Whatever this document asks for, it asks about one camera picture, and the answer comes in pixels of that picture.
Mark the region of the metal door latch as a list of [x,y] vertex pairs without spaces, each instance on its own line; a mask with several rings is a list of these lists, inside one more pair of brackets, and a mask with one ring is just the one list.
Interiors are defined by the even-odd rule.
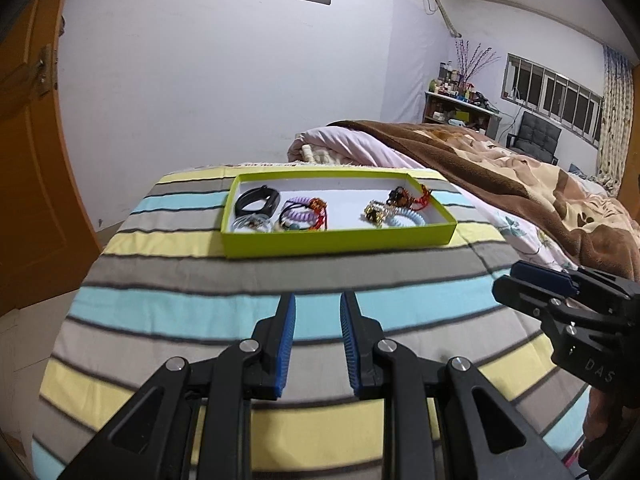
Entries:
[[58,88],[56,64],[58,64],[56,51],[52,44],[46,44],[38,54],[36,76],[38,96],[45,96],[50,91]]

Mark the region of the orange wooden door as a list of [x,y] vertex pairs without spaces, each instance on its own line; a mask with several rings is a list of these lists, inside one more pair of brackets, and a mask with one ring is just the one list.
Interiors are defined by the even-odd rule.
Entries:
[[102,250],[66,150],[58,88],[37,93],[38,54],[58,55],[65,0],[27,0],[1,41],[1,311],[79,287]]

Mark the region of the striped bed sheet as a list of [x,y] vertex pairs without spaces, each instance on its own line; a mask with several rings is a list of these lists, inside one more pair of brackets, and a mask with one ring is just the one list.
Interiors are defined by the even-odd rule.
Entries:
[[32,462],[54,479],[166,360],[198,362],[250,336],[294,292],[296,323],[280,401],[252,417],[259,478],[375,479],[382,405],[352,395],[340,297],[418,356],[465,356],[566,457],[582,438],[586,386],[555,367],[531,318],[496,304],[492,282],[518,260],[518,219],[434,170],[416,175],[457,227],[442,247],[316,258],[230,261],[220,222],[236,169],[171,174],[131,211],[82,282],[40,387]]

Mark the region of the brown patterned blanket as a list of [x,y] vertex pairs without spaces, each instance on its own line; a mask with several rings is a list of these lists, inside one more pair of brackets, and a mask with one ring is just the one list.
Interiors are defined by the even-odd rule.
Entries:
[[574,262],[639,279],[639,225],[615,198],[589,193],[562,168],[461,127],[341,120],[484,202],[532,222]]

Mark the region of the purple flower branches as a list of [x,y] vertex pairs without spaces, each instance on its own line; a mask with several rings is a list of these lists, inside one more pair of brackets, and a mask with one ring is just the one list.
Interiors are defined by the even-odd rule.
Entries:
[[454,40],[456,48],[459,87],[468,88],[475,76],[484,68],[500,60],[500,55],[491,46],[484,46],[481,42],[471,44],[470,40],[457,38]]

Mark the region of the floral curtain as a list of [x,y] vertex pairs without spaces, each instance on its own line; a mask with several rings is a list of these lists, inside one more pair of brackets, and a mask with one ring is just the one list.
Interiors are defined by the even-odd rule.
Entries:
[[628,58],[609,46],[603,47],[604,96],[598,153],[598,183],[609,196],[616,196],[626,167],[634,117],[634,75]]

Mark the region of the gold black flower clip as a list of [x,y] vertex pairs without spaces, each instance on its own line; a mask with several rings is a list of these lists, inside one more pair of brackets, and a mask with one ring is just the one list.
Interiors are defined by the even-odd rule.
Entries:
[[361,219],[372,224],[372,226],[380,228],[385,219],[385,210],[379,206],[369,204],[364,208]]

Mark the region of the barred window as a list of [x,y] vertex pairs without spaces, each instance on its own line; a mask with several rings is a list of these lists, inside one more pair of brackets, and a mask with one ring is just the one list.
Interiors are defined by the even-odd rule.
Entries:
[[591,145],[599,144],[603,98],[573,79],[509,53],[502,97],[557,122]]

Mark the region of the black fitness band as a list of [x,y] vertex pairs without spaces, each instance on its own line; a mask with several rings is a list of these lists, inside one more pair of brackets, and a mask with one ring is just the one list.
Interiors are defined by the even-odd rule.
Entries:
[[259,188],[250,188],[235,201],[235,217],[262,214],[267,218],[271,218],[277,210],[280,200],[281,195],[275,188],[270,188],[267,185],[262,185]]

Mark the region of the red beaded charm ornament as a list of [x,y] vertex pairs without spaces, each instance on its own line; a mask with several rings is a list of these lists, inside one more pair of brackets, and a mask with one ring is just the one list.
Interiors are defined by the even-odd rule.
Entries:
[[388,193],[386,205],[420,211],[430,204],[431,197],[432,191],[425,185],[421,185],[419,196],[413,196],[406,188],[398,186]]

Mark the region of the black padded chair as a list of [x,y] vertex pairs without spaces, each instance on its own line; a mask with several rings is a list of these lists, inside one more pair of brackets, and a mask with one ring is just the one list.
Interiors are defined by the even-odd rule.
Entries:
[[551,122],[524,112],[518,132],[510,133],[506,147],[515,153],[531,157],[538,162],[556,165],[558,158],[555,150],[558,146],[561,129]]

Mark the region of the cluttered wall shelf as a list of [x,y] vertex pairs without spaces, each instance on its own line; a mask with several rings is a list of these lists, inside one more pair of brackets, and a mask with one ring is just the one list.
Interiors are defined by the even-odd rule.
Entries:
[[427,86],[422,120],[468,128],[495,139],[501,117],[498,108],[466,84],[448,61],[439,64],[437,77]]

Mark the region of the lime green shallow box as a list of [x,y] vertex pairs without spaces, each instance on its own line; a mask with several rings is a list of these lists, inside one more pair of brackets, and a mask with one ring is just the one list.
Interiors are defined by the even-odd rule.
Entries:
[[[234,204],[250,188],[267,185],[281,195],[271,218],[236,218]],[[447,245],[457,221],[432,193],[423,210],[396,208],[398,226],[381,229],[361,219],[371,200],[386,203],[402,186],[413,196],[421,184],[408,172],[356,169],[289,169],[238,174],[222,216],[222,253],[229,259],[392,252]]]

